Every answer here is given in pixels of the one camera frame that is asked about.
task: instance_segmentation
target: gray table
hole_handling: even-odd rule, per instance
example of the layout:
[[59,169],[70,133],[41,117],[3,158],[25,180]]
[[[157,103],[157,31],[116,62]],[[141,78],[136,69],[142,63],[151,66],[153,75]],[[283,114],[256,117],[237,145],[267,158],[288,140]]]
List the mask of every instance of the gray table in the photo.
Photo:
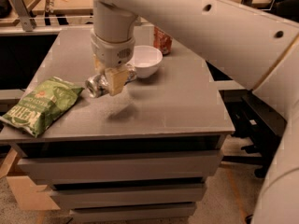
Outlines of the gray table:
[[[152,34],[136,27],[136,44],[152,44]],[[27,92],[51,76],[83,85],[93,75],[90,42],[89,28],[61,31]],[[115,97],[84,91],[40,137],[5,127],[0,142],[75,220],[109,221],[191,215],[233,130],[205,61],[174,41],[152,77]]]

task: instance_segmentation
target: table top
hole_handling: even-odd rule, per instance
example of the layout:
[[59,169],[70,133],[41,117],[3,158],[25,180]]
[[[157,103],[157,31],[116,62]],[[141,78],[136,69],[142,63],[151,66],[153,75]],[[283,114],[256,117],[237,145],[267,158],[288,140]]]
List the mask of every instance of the table top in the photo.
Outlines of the table top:
[[[45,1],[41,0],[33,9],[35,15],[42,15],[45,11]],[[50,14],[91,15],[93,0],[50,0]]]
[[[26,93],[56,76],[84,86],[94,75],[90,28],[62,30]],[[137,26],[137,45],[152,40],[152,26]],[[84,90],[78,102],[38,138],[6,126],[0,143],[151,138],[229,134],[234,130],[206,62],[176,40],[152,77],[98,99]]]
[[[231,0],[241,3],[242,0]],[[93,13],[93,0],[51,0],[50,14],[90,15]],[[271,0],[253,0],[253,6],[266,6]],[[44,14],[45,0],[41,0],[33,9],[35,15]]]

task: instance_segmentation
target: snack bag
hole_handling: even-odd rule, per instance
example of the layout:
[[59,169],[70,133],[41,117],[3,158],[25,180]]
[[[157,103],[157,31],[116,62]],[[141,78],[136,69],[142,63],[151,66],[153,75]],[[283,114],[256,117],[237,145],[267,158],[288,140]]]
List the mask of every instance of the snack bag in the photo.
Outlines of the snack bag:
[[153,47],[159,49],[163,55],[167,55],[171,51],[171,45],[172,37],[155,26]]
[[0,120],[38,137],[70,107],[83,88],[52,77],[14,105]]

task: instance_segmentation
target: red can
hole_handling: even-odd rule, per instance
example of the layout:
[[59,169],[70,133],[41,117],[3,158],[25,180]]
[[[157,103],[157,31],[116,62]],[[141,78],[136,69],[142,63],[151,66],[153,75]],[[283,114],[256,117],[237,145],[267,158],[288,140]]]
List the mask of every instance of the red can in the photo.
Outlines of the red can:
[[167,55],[171,51],[171,45],[172,37],[155,26],[153,46],[159,49],[163,55]]

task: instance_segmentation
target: cardboard box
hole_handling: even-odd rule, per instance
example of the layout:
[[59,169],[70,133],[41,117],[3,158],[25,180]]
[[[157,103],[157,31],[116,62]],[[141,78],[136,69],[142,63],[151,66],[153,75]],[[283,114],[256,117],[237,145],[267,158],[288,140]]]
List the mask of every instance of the cardboard box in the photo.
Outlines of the cardboard box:
[[0,178],[7,177],[9,187],[21,210],[59,210],[59,206],[49,196],[47,185],[36,185],[18,166],[18,153],[11,148],[0,167]]

